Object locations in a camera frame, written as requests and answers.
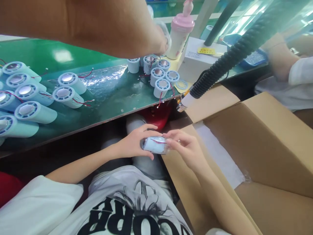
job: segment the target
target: green workbench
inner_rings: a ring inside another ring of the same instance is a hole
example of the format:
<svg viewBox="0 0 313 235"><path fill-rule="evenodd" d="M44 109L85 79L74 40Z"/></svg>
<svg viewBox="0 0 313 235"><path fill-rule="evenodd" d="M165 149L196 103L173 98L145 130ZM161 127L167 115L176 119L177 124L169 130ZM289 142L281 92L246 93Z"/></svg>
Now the green workbench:
<svg viewBox="0 0 313 235"><path fill-rule="evenodd" d="M87 91L81 96L85 101L95 100L88 102L90 107L83 105L78 109L71 109L55 101L49 106L58 112L54 122L40 124L39 131L30 138L7 138L1 150L10 153L30 149L159 104L159 98L153 95L150 77L139 77L144 74L142 69L137 74L128 72L126 59L49 73L42 77L41 84L47 87L47 92L52 93L59 87L57 78L62 73L74 72L79 76L86 76L92 68L92 74L81 79L87 86ZM162 101L175 96L169 90Z"/></svg>

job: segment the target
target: pink bottle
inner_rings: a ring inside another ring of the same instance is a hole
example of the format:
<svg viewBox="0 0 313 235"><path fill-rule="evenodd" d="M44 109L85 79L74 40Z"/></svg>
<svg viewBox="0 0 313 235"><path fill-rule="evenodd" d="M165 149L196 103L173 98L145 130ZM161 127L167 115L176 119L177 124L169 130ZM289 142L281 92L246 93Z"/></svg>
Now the pink bottle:
<svg viewBox="0 0 313 235"><path fill-rule="evenodd" d="M177 59L182 53L187 38L195 26L195 22L190 16L193 9L193 0L184 2L183 13L175 16L171 23L172 46L166 56L170 59Z"/></svg>

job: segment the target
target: plastic ring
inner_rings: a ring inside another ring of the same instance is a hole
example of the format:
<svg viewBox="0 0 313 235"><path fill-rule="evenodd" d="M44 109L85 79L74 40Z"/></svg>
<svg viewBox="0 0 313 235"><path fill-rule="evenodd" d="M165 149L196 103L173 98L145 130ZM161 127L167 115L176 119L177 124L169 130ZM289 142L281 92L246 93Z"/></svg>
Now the plastic ring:
<svg viewBox="0 0 313 235"><path fill-rule="evenodd" d="M188 87L188 83L185 80L179 80L175 83L175 85L181 90L186 90Z"/></svg>

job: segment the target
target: black corrugated hose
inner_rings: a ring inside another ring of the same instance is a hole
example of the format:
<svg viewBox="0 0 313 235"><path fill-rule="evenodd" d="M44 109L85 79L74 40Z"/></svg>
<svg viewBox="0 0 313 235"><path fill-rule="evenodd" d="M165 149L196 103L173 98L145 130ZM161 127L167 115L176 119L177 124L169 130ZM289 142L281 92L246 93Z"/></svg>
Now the black corrugated hose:
<svg viewBox="0 0 313 235"><path fill-rule="evenodd" d="M270 39L308 2L309 0L273 0L254 25L221 58L200 75L198 81L191 88L190 94L199 99L227 71Z"/></svg>

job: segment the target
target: finger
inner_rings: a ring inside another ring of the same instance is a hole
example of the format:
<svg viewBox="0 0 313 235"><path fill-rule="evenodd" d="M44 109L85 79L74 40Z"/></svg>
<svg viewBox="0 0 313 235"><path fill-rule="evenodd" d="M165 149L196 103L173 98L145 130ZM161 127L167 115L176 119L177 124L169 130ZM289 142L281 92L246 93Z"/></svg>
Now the finger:
<svg viewBox="0 0 313 235"><path fill-rule="evenodd" d="M187 144L190 144L194 140L194 137L186 133L178 133L172 136L172 139L174 141L181 142L183 145L187 145Z"/></svg>
<svg viewBox="0 0 313 235"><path fill-rule="evenodd" d="M151 160L154 159L153 153L151 153L151 152L149 152L149 151L146 151L146 150L142 150L139 155L140 155L140 156L147 156L147 157L149 157Z"/></svg>
<svg viewBox="0 0 313 235"><path fill-rule="evenodd" d="M163 134L161 134L160 132L157 131L145 131L141 134L141 138L148 138L151 136L162 136Z"/></svg>
<svg viewBox="0 0 313 235"><path fill-rule="evenodd" d="M144 132L147 129L157 129L157 126L153 125L153 124L144 124L141 127L139 127L137 130L139 130L140 132Z"/></svg>
<svg viewBox="0 0 313 235"><path fill-rule="evenodd" d="M185 152L185 147L181 146L178 142L171 140L171 139L167 139L166 143L171 147L171 149L176 150L177 152L180 153L180 155L182 155Z"/></svg>
<svg viewBox="0 0 313 235"><path fill-rule="evenodd" d="M183 131L181 130L171 130L167 133L164 133L163 136L166 137L166 138L172 138L173 136L179 134L179 133L183 133Z"/></svg>

